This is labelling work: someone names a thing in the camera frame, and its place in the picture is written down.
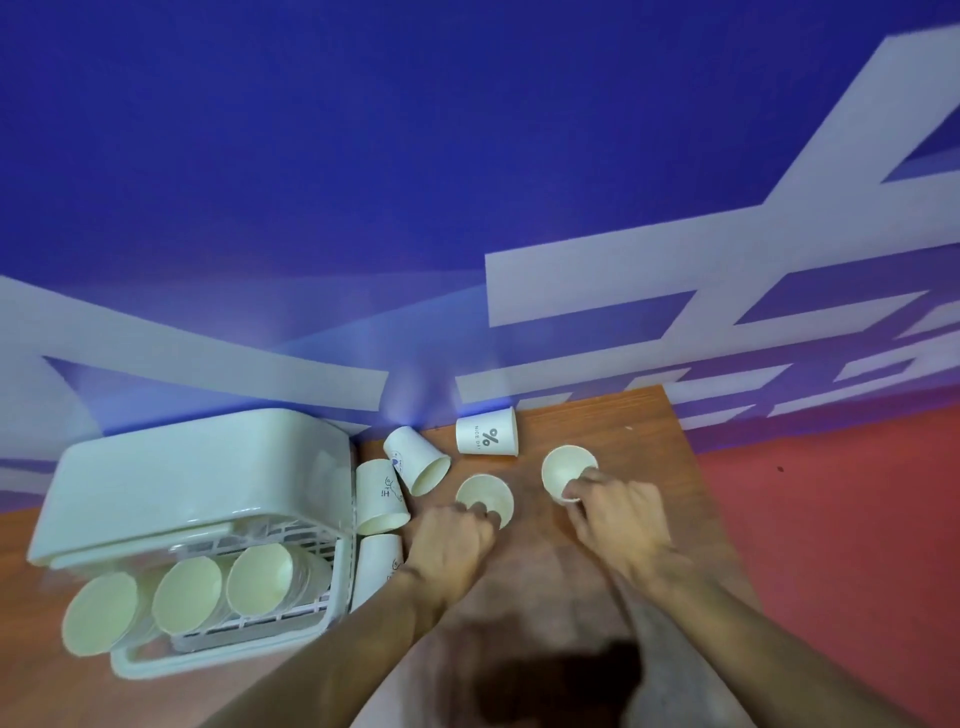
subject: red floor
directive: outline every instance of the red floor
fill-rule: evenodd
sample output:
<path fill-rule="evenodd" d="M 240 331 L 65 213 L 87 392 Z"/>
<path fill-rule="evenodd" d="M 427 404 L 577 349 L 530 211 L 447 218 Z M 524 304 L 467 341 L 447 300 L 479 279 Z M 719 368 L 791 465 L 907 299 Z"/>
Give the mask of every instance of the red floor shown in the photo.
<path fill-rule="evenodd" d="M 960 725 L 960 406 L 699 461 L 767 615 Z"/>

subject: hand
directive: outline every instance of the hand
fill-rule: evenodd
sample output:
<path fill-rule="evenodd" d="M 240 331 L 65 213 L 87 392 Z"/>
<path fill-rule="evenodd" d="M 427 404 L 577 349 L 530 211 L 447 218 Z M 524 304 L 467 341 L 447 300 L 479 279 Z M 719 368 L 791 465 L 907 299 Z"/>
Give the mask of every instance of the hand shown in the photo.
<path fill-rule="evenodd" d="M 445 610 L 473 586 L 480 562 L 493 548 L 498 526 L 499 516 L 488 516 L 482 503 L 469 510 L 461 503 L 431 508 L 423 514 L 403 568 L 415 573 Z"/>
<path fill-rule="evenodd" d="M 587 468 L 564 488 L 577 538 L 642 592 L 657 587 L 663 554 L 675 552 L 660 491 L 652 483 L 624 483 Z"/>

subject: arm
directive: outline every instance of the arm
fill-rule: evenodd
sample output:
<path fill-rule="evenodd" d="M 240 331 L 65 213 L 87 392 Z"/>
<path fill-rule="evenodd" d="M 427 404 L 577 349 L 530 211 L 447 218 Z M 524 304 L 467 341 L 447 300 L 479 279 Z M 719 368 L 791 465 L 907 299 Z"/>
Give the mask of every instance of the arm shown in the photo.
<path fill-rule="evenodd" d="M 427 511 L 390 581 L 203 728 L 348 728 L 407 650 L 469 591 L 493 536 L 482 509 Z"/>
<path fill-rule="evenodd" d="M 672 618 L 761 728 L 918 726 L 701 574 L 670 540 L 660 491 L 594 469 L 565 497 L 577 536 Z"/>

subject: upside-down paper cup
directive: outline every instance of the upside-down paper cup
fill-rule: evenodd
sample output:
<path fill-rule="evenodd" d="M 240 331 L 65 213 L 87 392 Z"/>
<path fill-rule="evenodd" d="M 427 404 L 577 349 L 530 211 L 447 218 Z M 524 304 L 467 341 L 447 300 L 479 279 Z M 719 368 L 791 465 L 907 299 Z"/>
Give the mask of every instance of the upside-down paper cup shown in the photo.
<path fill-rule="evenodd" d="M 139 576 L 113 571 L 88 581 L 63 615 L 63 646 L 77 657 L 89 657 L 159 637 L 150 606 L 165 571 Z"/>
<path fill-rule="evenodd" d="M 376 594 L 402 564 L 403 543 L 396 533 L 381 533 L 360 539 L 351 612 Z"/>
<path fill-rule="evenodd" d="M 571 480 L 576 480 L 587 468 L 596 468 L 597 459 L 588 449 L 576 445 L 561 445 L 550 450 L 543 458 L 540 477 L 543 487 L 560 505 L 576 503 L 579 498 L 564 497 L 564 488 Z"/>
<path fill-rule="evenodd" d="M 160 581 L 151 610 L 168 635 L 216 626 L 230 616 L 227 576 L 236 556 L 195 556 L 176 563 Z"/>
<path fill-rule="evenodd" d="M 510 486 L 495 475 L 471 475 L 460 486 L 456 499 L 467 508 L 474 503 L 483 503 L 488 512 L 495 511 L 500 516 L 501 528 L 514 516 L 514 494 Z"/>
<path fill-rule="evenodd" d="M 410 521 L 400 481 L 389 460 L 370 460 L 357 467 L 357 533 L 372 536 Z"/>
<path fill-rule="evenodd" d="M 512 407 L 457 420 L 457 449 L 464 455 L 517 455 L 519 447 Z"/>
<path fill-rule="evenodd" d="M 449 456 L 434 448 L 412 427 L 391 432 L 383 443 L 383 450 L 411 496 L 429 493 L 450 470 Z"/>
<path fill-rule="evenodd" d="M 227 601 L 241 617 L 273 616 L 313 601 L 330 588 L 332 580 L 329 562 L 305 548 L 251 546 L 230 569 Z"/>

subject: white paper cup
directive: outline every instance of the white paper cup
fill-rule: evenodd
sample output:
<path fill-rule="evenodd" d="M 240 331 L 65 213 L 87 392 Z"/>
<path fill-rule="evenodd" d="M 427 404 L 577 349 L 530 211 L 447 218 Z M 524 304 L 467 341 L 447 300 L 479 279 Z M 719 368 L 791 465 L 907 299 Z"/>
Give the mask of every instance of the white paper cup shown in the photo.
<path fill-rule="evenodd" d="M 241 617 L 269 617 L 307 604 L 330 588 L 333 567 L 299 546 L 251 546 L 227 577 L 227 602 Z"/>
<path fill-rule="evenodd" d="M 517 455 L 516 412 L 512 407 L 457 420 L 457 449 L 464 455 Z"/>
<path fill-rule="evenodd" d="M 227 576 L 236 556 L 197 556 L 175 564 L 160 581 L 152 613 L 168 635 L 209 629 L 225 621 Z"/>
<path fill-rule="evenodd" d="M 396 533 L 360 539 L 351 612 L 373 596 L 403 564 L 403 543 Z"/>
<path fill-rule="evenodd" d="M 160 636 L 150 606 L 166 569 L 134 577 L 105 573 L 84 584 L 66 608 L 60 635 L 77 657 L 137 647 Z"/>
<path fill-rule="evenodd" d="M 410 521 L 400 481 L 389 460 L 370 460 L 357 467 L 357 533 L 393 531 Z"/>
<path fill-rule="evenodd" d="M 383 443 L 397 474 L 411 496 L 422 496 L 437 487 L 450 470 L 450 458 L 434 448 L 412 427 L 400 427 Z"/>
<path fill-rule="evenodd" d="M 510 486 L 495 475 L 471 475 L 460 486 L 456 499 L 467 508 L 474 503 L 483 503 L 488 511 L 499 514 L 501 528 L 514 517 L 514 494 Z"/>
<path fill-rule="evenodd" d="M 596 468 L 597 459 L 588 449 L 576 445 L 561 445 L 543 458 L 540 477 L 543 487 L 558 503 L 576 503 L 579 498 L 564 497 L 564 488 L 576 480 L 586 468 Z"/>

